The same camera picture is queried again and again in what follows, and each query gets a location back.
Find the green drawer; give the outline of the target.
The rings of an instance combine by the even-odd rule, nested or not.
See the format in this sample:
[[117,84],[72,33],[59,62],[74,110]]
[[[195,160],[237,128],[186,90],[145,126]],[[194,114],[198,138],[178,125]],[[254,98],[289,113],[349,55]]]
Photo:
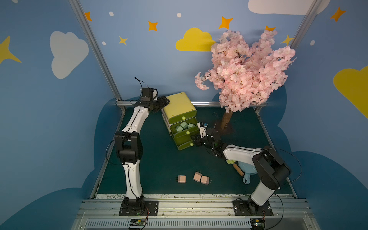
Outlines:
[[[195,117],[193,117],[193,118],[191,118],[191,119],[188,119],[188,120],[185,120],[185,121],[182,121],[182,122],[186,122],[187,124],[195,124],[195,125],[197,125],[197,123],[198,123],[198,121],[197,121],[197,119],[195,118]],[[190,135],[195,135],[195,134],[198,134],[199,133],[199,128],[198,128],[198,126],[196,126],[196,127],[192,127],[192,128],[187,128],[187,129],[184,129],[183,131],[181,131],[181,132],[176,132],[176,130],[175,130],[175,128],[177,127],[177,126],[180,126],[180,124],[182,123],[182,122],[179,122],[179,123],[176,123],[176,124],[173,124],[173,125],[171,125],[170,126],[170,131],[171,131],[171,133],[172,133],[172,135],[174,136],[174,134],[176,134],[176,133],[181,133],[181,132],[186,132],[187,134],[189,134],[190,133]]]
[[169,124],[176,124],[188,119],[195,117],[197,114],[197,110],[192,110],[189,112],[181,113],[181,114],[174,114],[174,113],[167,113],[166,116],[168,118]]
[[173,139],[177,145],[178,150],[184,150],[186,148],[194,146],[194,141],[192,140],[190,133],[176,133],[174,134]]

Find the yellow-green drawer cabinet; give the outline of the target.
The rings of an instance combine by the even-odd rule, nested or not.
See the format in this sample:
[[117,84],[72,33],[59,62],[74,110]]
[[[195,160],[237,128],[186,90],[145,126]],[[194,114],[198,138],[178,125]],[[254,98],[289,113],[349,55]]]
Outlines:
[[196,108],[188,98],[187,94],[184,92],[167,96],[167,98],[170,100],[170,103],[162,109],[162,116],[165,125],[169,131],[169,134],[173,138],[173,135],[170,131],[171,124],[169,124],[166,114],[167,113],[181,114],[192,110],[196,110]]

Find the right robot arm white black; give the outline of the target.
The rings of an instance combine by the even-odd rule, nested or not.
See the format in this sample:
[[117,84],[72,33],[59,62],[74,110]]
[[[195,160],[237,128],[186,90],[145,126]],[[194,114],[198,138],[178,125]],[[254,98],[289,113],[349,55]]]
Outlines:
[[291,174],[291,169],[274,148],[246,148],[226,144],[214,129],[191,137],[195,146],[205,146],[218,158],[249,166],[259,177],[259,184],[249,196],[248,207],[254,210],[264,206]]

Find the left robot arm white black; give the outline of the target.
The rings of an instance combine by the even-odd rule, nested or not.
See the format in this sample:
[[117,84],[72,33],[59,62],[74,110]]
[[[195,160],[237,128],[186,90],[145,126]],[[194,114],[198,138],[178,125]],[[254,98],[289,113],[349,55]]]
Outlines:
[[143,189],[140,183],[140,161],[143,144],[140,131],[150,112],[157,112],[169,104],[165,96],[150,101],[137,101],[127,125],[115,133],[115,148],[126,177],[126,198],[128,201],[142,200]]

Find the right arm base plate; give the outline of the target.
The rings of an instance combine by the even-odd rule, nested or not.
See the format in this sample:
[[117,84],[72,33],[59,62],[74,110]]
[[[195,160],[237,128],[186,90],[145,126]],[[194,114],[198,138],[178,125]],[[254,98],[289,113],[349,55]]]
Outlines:
[[232,204],[236,216],[273,216],[273,211],[268,201],[259,206],[254,202],[236,199]]

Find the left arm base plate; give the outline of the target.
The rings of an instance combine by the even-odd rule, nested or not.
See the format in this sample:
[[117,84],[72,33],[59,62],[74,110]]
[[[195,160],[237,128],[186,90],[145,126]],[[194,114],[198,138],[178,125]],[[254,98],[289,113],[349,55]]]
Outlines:
[[121,203],[119,216],[157,216],[159,201],[124,200]]

